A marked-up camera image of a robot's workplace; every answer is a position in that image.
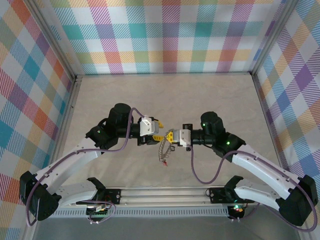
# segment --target purple cable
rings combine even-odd
[[[295,225],[293,225],[292,223],[288,222],[283,216],[277,214],[273,209],[271,209],[270,207],[266,206],[273,214],[277,215],[278,217],[280,217],[282,220],[284,220],[290,227],[292,227],[293,229],[295,230],[298,230],[298,231],[301,231],[301,232],[304,232],[304,233],[309,233],[309,232],[312,232],[313,230],[316,229],[317,227],[317,223],[318,223],[318,216],[317,216],[317,211],[316,211],[316,208],[312,202],[312,200],[310,199],[309,195],[306,193],[306,191],[299,185],[297,184],[295,181],[293,181],[288,175],[286,175],[284,172],[280,171],[279,169],[277,169],[276,167],[272,166],[271,164],[269,164],[268,162],[264,161],[263,159],[251,154],[251,153],[248,153],[248,152],[245,152],[245,151],[239,151],[239,150],[235,150],[235,151],[230,151],[228,152],[226,155],[223,156],[223,158],[221,159],[221,162],[219,164],[219,167],[218,167],[218,170],[216,171],[216,174],[215,176],[213,177],[212,180],[208,181],[208,182],[205,182],[205,181],[202,181],[199,179],[199,177],[197,176],[196,174],[196,171],[195,171],[195,167],[194,167],[194,149],[192,146],[188,145],[188,147],[191,149],[191,169],[192,169],[192,173],[193,175],[195,176],[195,178],[202,184],[211,184],[213,183],[219,173],[220,173],[220,170],[221,170],[221,167],[222,167],[222,164],[224,162],[224,160],[232,155],[232,154],[243,154],[243,155],[246,155],[247,157],[249,158],[252,158],[252,159],[255,159],[256,161],[259,161],[261,163],[263,163],[264,165],[266,165],[267,167],[271,168],[272,170],[274,170],[275,172],[277,172],[278,174],[281,174],[282,176],[286,177],[287,179],[289,179],[290,183],[292,183],[295,187],[297,187],[302,193],[303,195],[306,197],[308,203],[310,204],[311,206],[311,209],[312,209],[312,213],[313,213],[313,216],[314,216],[314,221],[313,221],[313,225],[312,227],[308,228],[308,229],[302,229],[302,228],[299,228]]]
[[[98,148],[87,148],[87,149],[79,149],[77,151],[73,151],[70,152],[68,155],[64,156],[63,158],[61,158],[58,162],[56,162],[39,180],[38,182],[33,186],[33,188],[30,191],[30,194],[26,200],[26,204],[25,204],[25,212],[26,212],[26,224],[28,225],[28,227],[33,226],[36,221],[37,218],[35,218],[33,220],[33,222],[30,222],[30,214],[29,214],[29,209],[30,209],[30,203],[31,203],[31,199],[32,196],[35,193],[35,190],[37,189],[37,187],[39,186],[39,184],[41,183],[41,181],[43,181],[45,179],[45,175],[46,174],[50,174],[52,173],[52,171],[59,166],[62,162],[64,162],[66,159],[70,158],[71,156],[78,154],[78,153],[82,153],[82,152],[104,152],[104,153],[116,153],[116,152],[120,152],[122,151],[128,143],[129,140],[129,134],[130,134],[130,126],[131,126],[131,119],[132,119],[132,115],[133,112],[136,111],[136,113],[140,116],[140,117],[144,117],[144,115],[142,115],[135,107],[131,108],[130,112],[129,112],[129,118],[128,118],[128,125],[126,128],[126,135],[125,135],[125,140],[124,140],[124,144],[121,148],[119,149],[115,149],[115,150],[106,150],[106,149],[98,149]]]
[[[93,223],[93,224],[103,223],[104,221],[107,221],[109,218],[111,218],[113,215],[116,214],[116,210],[117,210],[116,205],[113,204],[113,203],[110,202],[110,201],[85,200],[85,201],[82,201],[82,202],[85,202],[85,203],[94,203],[94,204],[109,204],[109,205],[111,205],[111,206],[114,207],[113,213],[111,213],[109,216],[103,218],[102,220],[100,220],[100,221],[98,221],[98,222],[97,222],[97,221],[93,221],[92,218],[91,218],[91,214],[90,214],[90,215],[89,215],[89,221],[90,221],[90,223]]]
[[[214,175],[214,177],[212,178],[212,180],[210,181],[202,181],[198,175],[196,174],[196,171],[195,171],[195,166],[194,166],[194,148],[191,146],[191,145],[188,145],[187,147],[189,147],[191,149],[191,170],[192,170],[192,173],[193,175],[195,176],[195,178],[202,184],[212,184],[218,177],[219,173],[220,173],[220,170],[221,170],[221,167],[222,167],[222,164],[224,163],[224,160],[226,159],[226,157],[228,157],[229,155],[226,154],[223,156],[223,158],[221,159],[221,162],[219,164],[219,167],[218,167],[218,170],[216,171],[216,174]]]

